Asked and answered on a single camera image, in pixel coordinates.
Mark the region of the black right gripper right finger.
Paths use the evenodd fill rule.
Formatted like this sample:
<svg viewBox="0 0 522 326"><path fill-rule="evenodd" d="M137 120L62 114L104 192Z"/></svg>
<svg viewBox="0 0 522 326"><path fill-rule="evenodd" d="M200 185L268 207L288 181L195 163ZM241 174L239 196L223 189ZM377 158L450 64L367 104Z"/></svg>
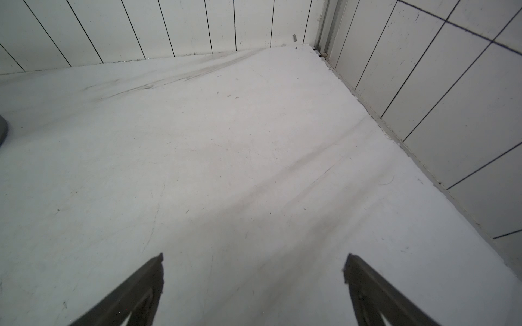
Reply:
<svg viewBox="0 0 522 326"><path fill-rule="evenodd" d="M359 325L438 325L360 256L348 255L343 275Z"/></svg>

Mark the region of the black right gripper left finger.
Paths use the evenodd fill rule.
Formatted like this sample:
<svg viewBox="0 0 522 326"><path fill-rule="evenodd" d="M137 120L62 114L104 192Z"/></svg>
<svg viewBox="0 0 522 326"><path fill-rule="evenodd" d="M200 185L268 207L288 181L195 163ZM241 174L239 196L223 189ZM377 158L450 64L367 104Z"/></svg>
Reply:
<svg viewBox="0 0 522 326"><path fill-rule="evenodd" d="M163 254L159 254L72 324L152 325L163 287Z"/></svg>

